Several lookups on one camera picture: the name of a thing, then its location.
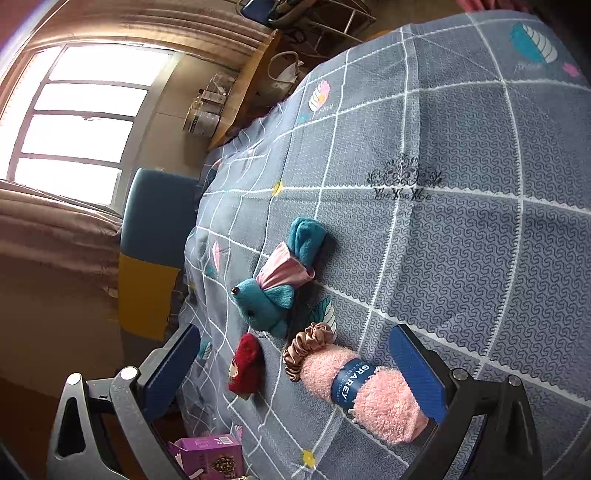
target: red fabric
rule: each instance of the red fabric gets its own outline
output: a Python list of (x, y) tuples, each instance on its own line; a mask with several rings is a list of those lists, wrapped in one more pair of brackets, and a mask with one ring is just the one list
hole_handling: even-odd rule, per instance
[(233, 372), (235, 376), (232, 376), (230, 366), (228, 390), (240, 396), (258, 392), (265, 367), (261, 346), (253, 334), (242, 335), (232, 364), (236, 370)]
[(464, 12), (479, 12), (482, 10), (516, 10), (530, 13), (522, 0), (456, 0)]

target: blue and yellow headboard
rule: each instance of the blue and yellow headboard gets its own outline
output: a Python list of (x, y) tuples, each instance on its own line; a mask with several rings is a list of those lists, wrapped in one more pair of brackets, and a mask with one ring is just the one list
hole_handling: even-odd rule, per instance
[(197, 179), (141, 168), (123, 218), (119, 324), (126, 364), (139, 365), (164, 340), (170, 297), (195, 226)]

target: window pane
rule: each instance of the window pane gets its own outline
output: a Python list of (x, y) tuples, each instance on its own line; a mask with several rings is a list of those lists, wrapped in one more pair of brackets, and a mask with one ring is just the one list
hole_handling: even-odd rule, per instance
[(110, 205), (120, 170), (45, 158), (20, 158), (15, 181), (83, 202)]
[(35, 110), (83, 110), (135, 116), (147, 90), (112, 85), (53, 83), (45, 85)]
[(53, 47), (36, 54), (22, 73), (0, 118), (0, 178), (5, 179), (12, 149), (27, 109), (47, 70), (57, 58), (61, 47)]
[(33, 115), (22, 151), (121, 161), (133, 122), (77, 115)]
[(108, 80), (152, 85), (170, 55), (125, 45), (68, 47), (50, 80)]

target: wave pattern fabric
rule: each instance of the wave pattern fabric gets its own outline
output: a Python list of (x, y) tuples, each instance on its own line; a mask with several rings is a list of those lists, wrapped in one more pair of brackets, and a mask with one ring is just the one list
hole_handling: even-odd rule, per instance
[[(523, 55), (515, 25), (543, 35), (556, 59)], [(419, 451), (380, 442), (291, 383), (285, 341), (265, 332), (254, 332), (261, 392), (244, 401), (227, 389), (246, 332), (229, 290), (309, 216), (330, 238), (315, 282), (298, 291), (291, 335), (330, 302), (336, 343), (368, 362), (395, 367), (388, 333), (405, 322), (450, 367), (484, 380), (519, 375), (546, 478), (567, 472), (591, 439), (591, 90), (564, 64), (575, 64), (564, 45), (527, 14), (406, 25), (317, 67), (211, 152), (185, 251), (180, 321), (211, 341), (179, 395), (188, 433), (244, 425), (246, 464), (262, 480), (368, 469), (395, 479)], [(312, 109), (318, 88), (326, 98)]]

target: teal plush mouse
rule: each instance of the teal plush mouse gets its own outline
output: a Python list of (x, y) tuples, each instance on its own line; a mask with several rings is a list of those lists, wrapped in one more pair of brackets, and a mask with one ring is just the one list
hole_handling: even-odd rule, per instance
[(312, 263), (326, 230), (311, 218), (299, 217), (255, 278), (247, 278), (232, 290), (244, 321), (252, 328), (285, 338), (287, 311), (296, 289), (314, 278)]

